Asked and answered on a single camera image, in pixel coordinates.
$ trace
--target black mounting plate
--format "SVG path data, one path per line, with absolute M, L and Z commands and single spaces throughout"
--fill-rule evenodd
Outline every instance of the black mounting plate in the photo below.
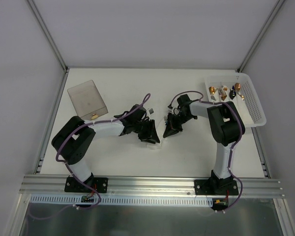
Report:
M 204 183 L 207 182 L 207 179 L 196 179 L 194 180 L 194 188 L 196 195 L 227 195 L 227 190 L 229 191 L 229 196 L 238 196 L 238 186 L 236 180 L 233 180 L 230 184 L 223 187 L 223 190 L 213 191 L 209 188 L 203 190 L 201 187 Z
M 92 184 L 98 193 L 107 193 L 108 178 L 94 177 Z M 64 191 L 66 193 L 90 193 L 91 190 L 78 183 L 74 177 L 68 177 L 65 182 Z

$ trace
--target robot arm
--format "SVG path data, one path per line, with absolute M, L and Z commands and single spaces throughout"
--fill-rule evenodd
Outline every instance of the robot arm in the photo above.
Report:
M 139 105 L 136 104 L 130 110 L 133 111 Z M 121 118 L 125 113 L 115 116 Z M 53 138 L 52 146 L 58 151 L 64 140 L 79 126 L 89 123 L 80 117 L 72 117 L 67 124 Z M 107 136 L 123 136 L 135 132 L 142 142 L 159 143 L 155 129 L 155 121 L 146 117 L 144 108 L 137 109 L 129 116 L 114 122 L 98 121 L 96 124 L 86 126 L 75 133 L 65 144 L 60 154 L 69 165 L 72 173 L 84 184 L 93 186 L 93 174 L 89 170 L 83 158 L 91 142 Z
M 187 94 L 181 95 L 178 99 L 178 114 L 168 113 L 166 129 L 163 137 L 169 137 L 182 131 L 182 124 L 191 119 L 197 119 L 197 116 L 209 119 L 212 135 L 217 142 L 217 152 L 214 168 L 209 180 L 201 186 L 202 189 L 211 193 L 221 194 L 228 190 L 228 185 L 233 184 L 233 177 L 228 168 L 232 168 L 230 159 L 231 146 L 238 140 L 240 130 L 238 123 L 224 104 L 213 105 L 199 102 L 199 100 L 190 100 Z M 242 133 L 245 132 L 245 126 L 236 110 L 233 102 L 227 104 L 234 111 L 240 121 Z

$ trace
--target plastic basket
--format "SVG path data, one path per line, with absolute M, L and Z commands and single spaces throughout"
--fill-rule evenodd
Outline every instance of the plastic basket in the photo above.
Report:
M 245 124 L 248 127 L 257 127 L 265 125 L 266 116 L 262 109 L 260 100 L 256 93 L 256 90 L 248 75 L 243 73 L 234 73 L 233 75 L 212 75 L 205 78 L 207 96 L 210 98 L 208 88 L 213 86 L 215 88 L 225 85 L 231 88 L 235 83 L 240 83 L 240 92 L 245 97 L 245 104 L 249 111 L 249 114 L 253 120 L 253 124 Z

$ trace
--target white table surface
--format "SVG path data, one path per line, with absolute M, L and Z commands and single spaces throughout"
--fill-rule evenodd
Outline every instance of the white table surface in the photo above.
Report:
M 181 69 L 70 69 L 61 98 L 51 139 L 76 112 L 67 90 L 93 80 L 107 108 L 108 119 L 140 104 L 151 93 L 145 108 L 153 108 L 156 125 L 167 113 L 173 96 L 186 90 L 201 91 L 207 100 L 204 78 L 212 74 L 233 74 L 232 70 Z M 189 94 L 191 99 L 197 94 Z M 41 174 L 68 174 L 63 164 L 55 161 L 56 151 L 49 141 Z M 91 143 L 85 159 L 95 175 L 208 177 L 216 157 L 216 142 L 209 122 L 199 117 L 183 125 L 183 132 L 166 138 L 162 147 L 150 149 L 137 134 L 106 137 Z M 251 129 L 236 147 L 233 172 L 238 177 L 264 177 Z

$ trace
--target clear plastic container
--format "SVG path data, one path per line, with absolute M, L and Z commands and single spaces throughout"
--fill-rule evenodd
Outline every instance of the clear plastic container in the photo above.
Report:
M 104 100 L 93 80 L 69 88 L 68 94 L 77 115 L 81 119 L 91 120 L 94 115 L 100 117 L 108 113 Z

